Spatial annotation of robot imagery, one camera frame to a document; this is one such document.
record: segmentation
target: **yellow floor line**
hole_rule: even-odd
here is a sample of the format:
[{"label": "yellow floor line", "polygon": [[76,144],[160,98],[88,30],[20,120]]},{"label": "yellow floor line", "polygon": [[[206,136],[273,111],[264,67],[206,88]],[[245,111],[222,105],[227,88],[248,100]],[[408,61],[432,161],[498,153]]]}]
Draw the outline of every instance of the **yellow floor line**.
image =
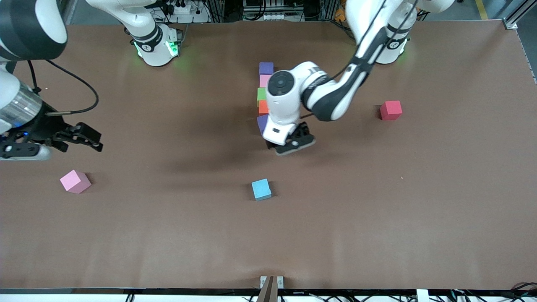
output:
[{"label": "yellow floor line", "polygon": [[475,0],[475,4],[477,5],[477,10],[479,10],[479,15],[481,16],[481,19],[488,20],[489,16],[487,16],[487,11],[485,11],[485,5],[483,4],[483,0]]}]

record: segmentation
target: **light blue cube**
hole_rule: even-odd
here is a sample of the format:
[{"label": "light blue cube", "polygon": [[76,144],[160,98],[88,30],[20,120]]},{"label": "light blue cube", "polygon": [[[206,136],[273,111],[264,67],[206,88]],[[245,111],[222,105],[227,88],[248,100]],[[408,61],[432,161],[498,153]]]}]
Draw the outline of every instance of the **light blue cube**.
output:
[{"label": "light blue cube", "polygon": [[256,198],[256,201],[272,197],[272,192],[269,188],[269,181],[266,178],[261,179],[260,181],[253,182],[252,189],[253,196]]}]

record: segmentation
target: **orange cube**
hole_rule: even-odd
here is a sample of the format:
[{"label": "orange cube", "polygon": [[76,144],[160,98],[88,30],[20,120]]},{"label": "orange cube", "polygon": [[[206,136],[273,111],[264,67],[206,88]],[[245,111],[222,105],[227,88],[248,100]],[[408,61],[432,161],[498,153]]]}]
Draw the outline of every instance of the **orange cube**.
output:
[{"label": "orange cube", "polygon": [[269,113],[269,107],[267,106],[267,101],[260,100],[259,101],[259,116],[265,115]]}]

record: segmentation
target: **table surface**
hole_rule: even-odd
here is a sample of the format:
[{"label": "table surface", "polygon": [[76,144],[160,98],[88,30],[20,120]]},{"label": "table surface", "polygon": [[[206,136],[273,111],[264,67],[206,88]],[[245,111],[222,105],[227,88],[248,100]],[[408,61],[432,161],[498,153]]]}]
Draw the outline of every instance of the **table surface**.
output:
[{"label": "table surface", "polygon": [[[120,26],[70,26],[57,63],[101,103],[66,118],[104,150],[0,163],[0,287],[504,289],[537,279],[537,87],[500,21],[417,23],[317,143],[286,157],[256,124],[258,63],[329,74],[354,45],[331,24],[190,26],[182,55],[145,65]],[[58,110],[91,92],[35,63]],[[16,74],[31,83],[21,64]],[[381,121],[398,99],[403,115]],[[76,169],[93,186],[64,191]],[[255,202],[250,183],[271,181]]]}]

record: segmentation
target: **green cube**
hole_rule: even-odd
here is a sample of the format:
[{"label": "green cube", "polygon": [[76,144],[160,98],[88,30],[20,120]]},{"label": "green cube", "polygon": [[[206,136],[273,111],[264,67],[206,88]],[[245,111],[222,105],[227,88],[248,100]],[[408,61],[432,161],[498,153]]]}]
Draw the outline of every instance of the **green cube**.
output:
[{"label": "green cube", "polygon": [[257,89],[257,106],[259,107],[260,100],[266,100],[266,99],[267,99],[267,92],[265,88],[258,88]]}]

